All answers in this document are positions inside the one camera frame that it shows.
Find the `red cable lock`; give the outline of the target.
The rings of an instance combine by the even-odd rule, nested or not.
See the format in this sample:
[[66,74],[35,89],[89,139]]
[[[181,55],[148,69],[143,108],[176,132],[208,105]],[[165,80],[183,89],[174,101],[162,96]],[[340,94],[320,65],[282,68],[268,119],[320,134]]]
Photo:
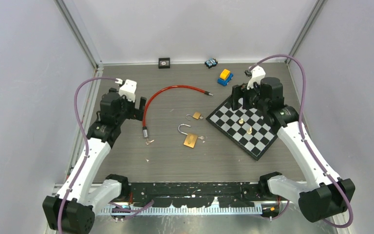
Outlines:
[[191,85],[176,84],[176,85],[170,85],[170,86],[167,86],[167,87],[164,87],[164,88],[160,89],[159,91],[154,93],[149,98],[149,100],[147,101],[146,106],[145,106],[144,120],[142,121],[142,134],[143,134],[143,138],[144,138],[145,141],[147,139],[150,140],[147,118],[148,118],[149,109],[150,109],[150,106],[152,105],[152,103],[154,101],[156,101],[157,99],[164,100],[164,97],[169,98],[170,93],[172,93],[173,95],[174,94],[179,94],[180,90],[190,90],[192,92],[200,93],[201,95],[204,95],[204,96],[207,96],[207,97],[213,97],[214,96],[214,94],[212,92],[208,91],[208,90],[205,90],[205,89],[202,89],[202,88],[199,88],[199,87],[195,87],[195,86],[191,86]]

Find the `small brass padlock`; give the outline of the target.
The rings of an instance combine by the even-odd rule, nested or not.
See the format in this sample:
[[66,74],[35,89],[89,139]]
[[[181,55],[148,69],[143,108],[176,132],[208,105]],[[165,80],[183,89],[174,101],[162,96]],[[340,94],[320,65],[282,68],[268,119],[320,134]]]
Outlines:
[[193,113],[193,114],[187,114],[186,115],[186,119],[187,120],[191,120],[191,119],[197,119],[197,120],[199,120],[199,117],[200,116],[202,116],[202,114],[200,113],[200,112],[195,112],[195,113]]

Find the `large brass padlock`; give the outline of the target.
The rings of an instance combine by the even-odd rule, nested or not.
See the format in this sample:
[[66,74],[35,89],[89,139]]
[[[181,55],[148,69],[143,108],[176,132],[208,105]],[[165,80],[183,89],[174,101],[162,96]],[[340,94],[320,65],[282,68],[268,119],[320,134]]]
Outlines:
[[181,127],[183,126],[186,126],[186,127],[191,127],[190,125],[188,124],[180,124],[177,128],[178,132],[185,135],[186,138],[183,142],[183,145],[186,146],[186,147],[189,147],[189,148],[194,148],[195,147],[195,144],[197,142],[197,139],[198,139],[198,135],[197,134],[192,134],[192,133],[185,133],[181,130]]

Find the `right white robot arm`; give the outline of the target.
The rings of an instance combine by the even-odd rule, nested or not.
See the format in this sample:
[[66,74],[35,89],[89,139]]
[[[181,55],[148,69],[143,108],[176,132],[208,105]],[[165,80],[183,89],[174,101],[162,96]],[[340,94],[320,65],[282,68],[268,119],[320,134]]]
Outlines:
[[232,110],[239,108],[261,111],[264,122],[289,149],[300,167],[306,183],[286,178],[282,173],[262,175],[258,182],[258,195],[271,200],[276,195],[298,205],[310,222],[326,221],[334,215],[348,212],[346,224],[353,221],[350,205],[355,185],[351,179],[342,179],[326,162],[310,139],[301,119],[301,112],[284,103],[283,85],[278,78],[262,78],[232,87]]

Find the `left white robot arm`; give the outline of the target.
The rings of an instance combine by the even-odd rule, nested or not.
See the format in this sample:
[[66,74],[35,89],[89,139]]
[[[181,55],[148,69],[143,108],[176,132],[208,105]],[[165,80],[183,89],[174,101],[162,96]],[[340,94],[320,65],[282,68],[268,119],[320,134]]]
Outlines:
[[128,178],[110,174],[94,191],[90,191],[95,175],[121,133],[126,119],[142,121],[147,99],[135,100],[118,92],[104,94],[96,121],[89,127],[85,146],[75,168],[55,196],[47,196],[43,210],[50,229],[70,234],[88,234],[95,215],[109,202],[129,198]]

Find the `yellow blue toy car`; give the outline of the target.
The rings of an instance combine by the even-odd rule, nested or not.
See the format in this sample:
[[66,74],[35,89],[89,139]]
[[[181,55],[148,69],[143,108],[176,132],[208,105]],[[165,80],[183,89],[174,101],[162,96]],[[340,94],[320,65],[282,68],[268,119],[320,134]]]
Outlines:
[[230,70],[223,69],[223,71],[219,75],[219,78],[217,79],[217,83],[222,86],[227,86],[229,82],[232,80],[233,76],[234,75],[231,73]]

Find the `black white chessboard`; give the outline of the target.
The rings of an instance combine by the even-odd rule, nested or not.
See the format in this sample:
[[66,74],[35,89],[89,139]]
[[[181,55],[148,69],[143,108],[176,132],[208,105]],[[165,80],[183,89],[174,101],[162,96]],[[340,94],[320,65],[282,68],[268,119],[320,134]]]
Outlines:
[[[242,99],[239,99],[238,110],[233,111],[230,99],[231,96],[228,96],[206,117],[206,120],[245,153],[258,161],[278,137],[264,122],[261,111],[255,108],[243,109]],[[238,123],[239,119],[244,120],[243,125]],[[249,127],[252,127],[252,134],[246,133]]]

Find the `small blue toy car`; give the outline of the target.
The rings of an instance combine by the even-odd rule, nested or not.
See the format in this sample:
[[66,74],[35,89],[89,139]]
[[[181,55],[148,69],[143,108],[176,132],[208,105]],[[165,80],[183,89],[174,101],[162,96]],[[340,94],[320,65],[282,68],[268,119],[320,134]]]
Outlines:
[[210,69],[218,65],[218,61],[215,58],[210,58],[204,62],[204,65]]

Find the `black square box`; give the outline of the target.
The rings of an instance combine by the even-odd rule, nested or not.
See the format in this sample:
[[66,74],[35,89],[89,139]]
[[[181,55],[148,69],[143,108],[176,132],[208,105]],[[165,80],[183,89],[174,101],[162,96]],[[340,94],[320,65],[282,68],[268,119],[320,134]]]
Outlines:
[[159,69],[169,69],[170,68],[170,58],[159,58],[158,59]]

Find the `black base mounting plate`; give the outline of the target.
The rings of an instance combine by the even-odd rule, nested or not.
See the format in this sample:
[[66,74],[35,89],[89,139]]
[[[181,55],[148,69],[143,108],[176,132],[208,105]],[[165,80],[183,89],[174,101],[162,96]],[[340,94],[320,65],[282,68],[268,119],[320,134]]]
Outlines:
[[221,208],[244,208],[260,201],[278,205],[286,199],[262,197],[256,182],[133,182],[112,201],[140,208],[151,201],[155,208],[207,208],[215,202]]

